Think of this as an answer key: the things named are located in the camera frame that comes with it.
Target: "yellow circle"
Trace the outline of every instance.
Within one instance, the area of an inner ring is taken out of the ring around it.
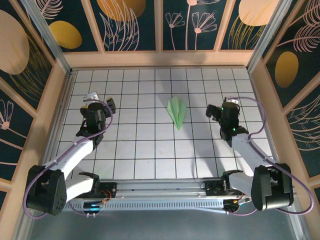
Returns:
[[[241,0],[239,18],[249,26],[266,25],[274,13],[279,0]]]
[[[80,32],[66,21],[55,21],[49,25],[57,43],[66,49],[80,47],[82,38]]]
[[[20,23],[0,10],[0,69],[8,74],[22,73],[29,61],[28,35]]]
[[[285,51],[275,64],[275,82],[280,88],[289,87],[296,78],[298,68],[299,61],[297,56],[290,51]]]
[[[130,19],[130,17],[127,17],[128,14],[124,5],[129,11],[132,9],[136,18],[140,17],[146,8],[146,0],[97,0],[97,3],[105,15],[122,22]]]

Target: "grid mat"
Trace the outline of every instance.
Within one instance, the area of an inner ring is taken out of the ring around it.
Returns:
[[[78,132],[86,94],[113,98],[112,126],[100,145],[68,176],[98,174],[102,180],[216,178],[228,170],[252,175],[247,163],[224,142],[217,122],[206,117],[208,104],[221,106],[224,97],[255,98],[245,68],[172,68],[79,70],[58,146],[63,151]],[[187,106],[180,131],[167,113],[170,98]],[[256,103],[240,101],[240,125],[249,132],[262,126]],[[272,155],[265,131],[253,136]]]

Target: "floor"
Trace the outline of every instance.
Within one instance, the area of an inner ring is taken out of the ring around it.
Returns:
[[[102,180],[144,180],[220,177],[240,169],[252,175],[243,158],[220,138],[220,126],[205,115],[208,104],[221,106],[224,97],[254,98],[245,68],[173,68],[80,70],[77,72],[58,152],[80,128],[86,94],[113,98],[113,125],[95,151],[68,176],[86,171]],[[180,131],[167,113],[170,98],[187,106]],[[257,131],[262,119],[256,103],[242,100],[240,125]],[[255,142],[272,155],[266,133]]]

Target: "green paper airplane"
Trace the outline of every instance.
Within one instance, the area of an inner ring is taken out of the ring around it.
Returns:
[[[187,107],[184,101],[182,98],[175,96],[169,100],[167,109],[174,125],[180,131],[187,112]]]

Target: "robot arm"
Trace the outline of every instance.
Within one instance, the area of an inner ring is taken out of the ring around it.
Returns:
[[[249,139],[248,131],[239,126],[239,112],[238,102],[227,98],[222,107],[209,105],[206,110],[206,116],[219,123],[221,138],[244,158],[254,172],[253,177],[242,171],[225,172],[226,188],[246,194],[259,211],[290,206],[294,201],[291,178],[266,162],[275,163],[254,140]],[[290,172],[287,164],[278,165]]]
[[[88,94],[88,99],[99,100],[96,93]],[[113,99],[109,98],[106,103],[112,114],[114,114],[116,107]],[[81,172],[71,180],[67,180],[67,176],[102,141],[103,133],[99,133],[106,128],[106,119],[111,116],[109,109],[99,102],[93,102],[82,107],[80,112],[84,117],[84,121],[72,143],[50,162],[43,166],[34,165],[29,170],[26,186],[44,169],[53,165],[41,175],[27,193],[26,206],[28,208],[57,215],[68,201],[81,194],[100,194],[100,179],[98,175],[90,172]]]

